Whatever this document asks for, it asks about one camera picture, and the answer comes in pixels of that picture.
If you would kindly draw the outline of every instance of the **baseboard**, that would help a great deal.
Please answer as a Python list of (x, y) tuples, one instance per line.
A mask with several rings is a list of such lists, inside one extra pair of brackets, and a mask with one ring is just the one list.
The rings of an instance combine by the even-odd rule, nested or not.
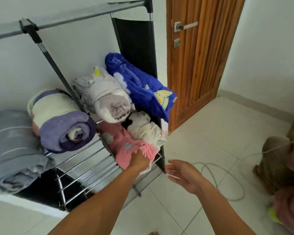
[(267, 106), (267, 105), (265, 105), (263, 103), (260, 103), (260, 102), (245, 98), (245, 97), (243, 97), (243, 96), (241, 96), (239, 94), (235, 94), (235, 93), (230, 92), (230, 91), (219, 89), (217, 96), (229, 99), (229, 100), (231, 100), (233, 102), (239, 103), (239, 104), (241, 104), (243, 106), (247, 106), (247, 107), (249, 107), (249, 108), (251, 108), (253, 110), (257, 110), (257, 111), (259, 111), (261, 113), (270, 115), (270, 116), (272, 116), (274, 118), (277, 118), (279, 120), (283, 120), (283, 121), (286, 121), (286, 122), (289, 122), (289, 123), (294, 122), (294, 114), (285, 112), (283, 110), (278, 110), (278, 109), (276, 109), (274, 107)]

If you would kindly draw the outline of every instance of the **rolled blanket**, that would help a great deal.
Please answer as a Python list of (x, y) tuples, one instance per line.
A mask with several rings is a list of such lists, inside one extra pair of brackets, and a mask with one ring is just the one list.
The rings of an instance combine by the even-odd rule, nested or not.
[(61, 89), (45, 89), (27, 105), (33, 130), (42, 146), (52, 153), (75, 151), (96, 134), (96, 123), (80, 111), (71, 96)]
[(154, 122), (150, 122), (149, 115), (144, 111), (132, 113), (123, 124), (128, 125), (126, 130), (134, 140), (143, 140), (157, 151), (166, 142), (165, 133)]
[(144, 157), (150, 160), (149, 167), (142, 171), (141, 174), (150, 171), (151, 164), (157, 154), (157, 150), (153, 146), (142, 140), (134, 141), (131, 135), (119, 124), (110, 124), (103, 121), (98, 124), (98, 131), (111, 152), (115, 155), (115, 159), (122, 169), (125, 170), (129, 166), (132, 153), (140, 149)]
[(0, 111), (0, 194), (18, 193), (52, 167), (27, 112)]
[(129, 116), (128, 94), (105, 69), (96, 67), (91, 76), (75, 79), (73, 87), (82, 96), (85, 106), (102, 120), (117, 123)]
[(109, 53), (105, 63), (108, 73), (118, 80), (133, 103), (169, 122), (168, 115), (177, 98), (172, 90), (129, 63), (121, 54)]

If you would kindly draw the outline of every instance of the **door handle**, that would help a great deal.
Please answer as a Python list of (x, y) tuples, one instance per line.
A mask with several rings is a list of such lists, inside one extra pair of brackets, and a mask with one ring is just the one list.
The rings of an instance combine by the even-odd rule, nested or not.
[(194, 26), (197, 26), (198, 25), (198, 21), (197, 22), (194, 22), (194, 23), (191, 23), (191, 24), (188, 24), (188, 25), (181, 25), (181, 22), (178, 21), (178, 22), (175, 22), (174, 23), (174, 32), (178, 32), (180, 30), (186, 30), (188, 28), (191, 28), (191, 27), (194, 27)]

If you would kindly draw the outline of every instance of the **metal shelf rack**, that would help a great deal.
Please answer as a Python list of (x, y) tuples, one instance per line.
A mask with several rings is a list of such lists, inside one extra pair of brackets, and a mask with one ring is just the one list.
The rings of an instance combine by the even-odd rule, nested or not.
[[(113, 13), (115, 12), (135, 7), (145, 7), (149, 14), (149, 21), (130, 21), (113, 17)], [(23, 18), (19, 21), (1, 24), (0, 39), (15, 35), (29, 34), (34, 43), (38, 45), (39, 49), (79, 108), (83, 112), (88, 112), (80, 102), (80, 97), (75, 94), (50, 53), (47, 51), (38, 31), (105, 14), (110, 14), (121, 54), (136, 67), (157, 78), (152, 0), (105, 3), (98, 6), (66, 11), (44, 18), (33, 18), (31, 20)], [(149, 113), (148, 110), (139, 106), (136, 106), (136, 109), (144, 110)], [(161, 127), (161, 119), (154, 117), (151, 114), (149, 115), (151, 116), (151, 120)], [(72, 162), (74, 158), (80, 157), (83, 151), (96, 146), (99, 146), (99, 149), (95, 152), (91, 153), (86, 158), (83, 158), (80, 162), (75, 163), (70, 168), (63, 169), (63, 167), (69, 164), (69, 162)], [(81, 165), (86, 165), (87, 162), (94, 158), (94, 156), (98, 156), (104, 151), (107, 155), (105, 155), (105, 157), (99, 162), (91, 165), (91, 167), (84, 173), (80, 173), (78, 176), (71, 176), (77, 168)], [(89, 143), (78, 153), (65, 159), (63, 162), (60, 162), (54, 168), (53, 175), (50, 175), (50, 172), (45, 172), (45, 175), (35, 181), (34, 185), (31, 185), (17, 196), (45, 203), (47, 205), (52, 204), (54, 207), (57, 207), (58, 200), (59, 209), (70, 211), (88, 199), (94, 191), (96, 192), (96, 187), (98, 187), (98, 185), (100, 185), (106, 178), (113, 176), (116, 177), (121, 171), (122, 170), (115, 162), (114, 155), (110, 152), (100, 134), (98, 134), (98, 139), (94, 142)], [(135, 180), (135, 183), (133, 184), (135, 194), (141, 196), (141, 193), (164, 172), (164, 150), (163, 147), (161, 147), (160, 152), (157, 154), (153, 162), (152, 170), (148, 174), (141, 175)], [(50, 178), (53, 178), (52, 181), (54, 181), (58, 187), (56, 192), (54, 192), (55, 187), (50, 185)], [(51, 192), (49, 191), (48, 194), (43, 191), (44, 188), (51, 187), (53, 189), (50, 189)]]

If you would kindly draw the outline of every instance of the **grey rolled towel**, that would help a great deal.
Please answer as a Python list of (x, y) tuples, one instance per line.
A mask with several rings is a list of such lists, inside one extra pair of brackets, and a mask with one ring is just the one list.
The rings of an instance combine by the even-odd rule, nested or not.
[(54, 167), (44, 155), (26, 111), (0, 111), (0, 194), (14, 194), (28, 187), (40, 174)]

